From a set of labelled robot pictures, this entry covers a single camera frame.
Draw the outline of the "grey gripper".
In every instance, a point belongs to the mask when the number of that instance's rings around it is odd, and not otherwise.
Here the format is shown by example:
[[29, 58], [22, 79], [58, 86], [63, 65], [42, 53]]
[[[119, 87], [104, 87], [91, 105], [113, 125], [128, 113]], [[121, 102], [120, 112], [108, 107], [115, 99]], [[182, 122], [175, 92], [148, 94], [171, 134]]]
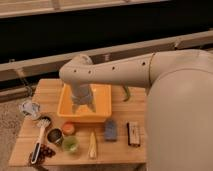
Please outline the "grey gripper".
[[72, 105], [72, 112], [75, 114], [80, 107], [80, 105], [87, 104], [88, 108], [92, 112], [96, 112], [96, 107], [94, 103], [91, 103], [93, 100], [92, 89], [89, 84], [72, 84], [70, 86], [72, 91], [72, 100], [75, 104]]

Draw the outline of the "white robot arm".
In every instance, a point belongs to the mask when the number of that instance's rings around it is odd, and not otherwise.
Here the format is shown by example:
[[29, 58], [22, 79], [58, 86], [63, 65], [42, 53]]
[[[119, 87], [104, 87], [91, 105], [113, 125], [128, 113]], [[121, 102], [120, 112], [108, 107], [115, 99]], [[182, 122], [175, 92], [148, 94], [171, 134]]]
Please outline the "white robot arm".
[[79, 54], [59, 75], [80, 104], [91, 83], [146, 88], [147, 170], [213, 171], [213, 53], [162, 51], [101, 64]]

